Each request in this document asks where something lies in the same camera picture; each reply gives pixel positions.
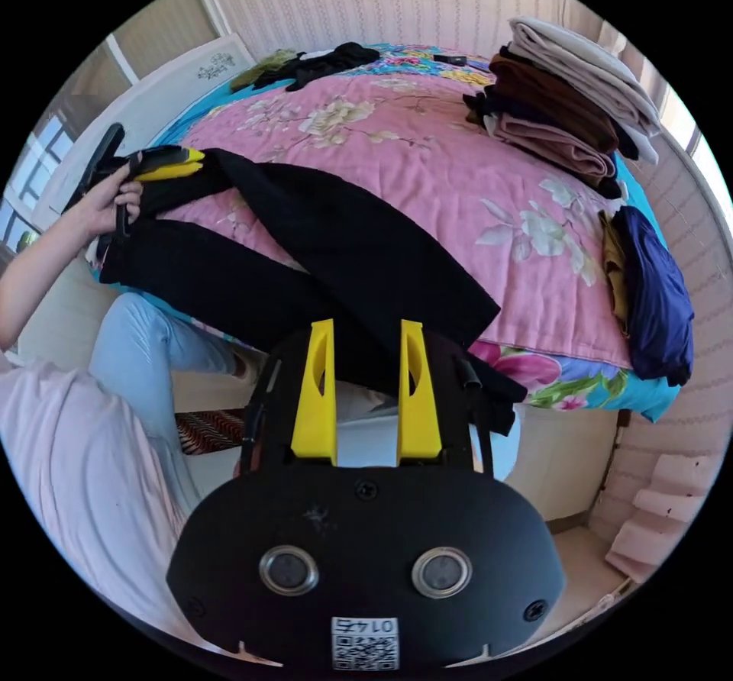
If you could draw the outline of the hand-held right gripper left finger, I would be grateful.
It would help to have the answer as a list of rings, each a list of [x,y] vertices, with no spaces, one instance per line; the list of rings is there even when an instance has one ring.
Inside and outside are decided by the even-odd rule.
[[[307,345],[290,448],[300,460],[336,462],[334,322],[313,323]]]

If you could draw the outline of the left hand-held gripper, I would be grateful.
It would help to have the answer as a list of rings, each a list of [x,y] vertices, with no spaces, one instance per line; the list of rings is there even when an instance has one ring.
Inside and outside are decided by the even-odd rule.
[[[203,152],[188,147],[167,145],[152,147],[128,158],[129,175],[125,182],[162,182],[196,174],[202,167]]]

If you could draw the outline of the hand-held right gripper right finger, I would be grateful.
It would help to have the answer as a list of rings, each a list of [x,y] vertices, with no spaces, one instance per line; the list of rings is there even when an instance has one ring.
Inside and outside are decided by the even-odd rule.
[[[397,460],[435,460],[442,449],[422,324],[402,320]]]

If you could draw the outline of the person's left hand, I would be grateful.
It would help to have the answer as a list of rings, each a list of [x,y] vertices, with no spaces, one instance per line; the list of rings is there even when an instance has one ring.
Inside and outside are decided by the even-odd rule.
[[[131,165],[126,163],[86,192],[72,210],[84,242],[113,232],[118,210],[134,221],[140,213],[142,191],[142,185],[131,180]]]

